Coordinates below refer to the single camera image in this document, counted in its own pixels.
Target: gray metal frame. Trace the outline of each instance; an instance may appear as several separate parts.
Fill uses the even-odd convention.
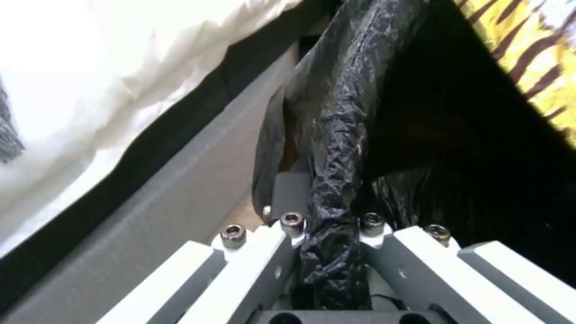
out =
[[[292,46],[15,306],[7,323],[94,323],[186,241],[207,242],[250,187],[260,124]]]

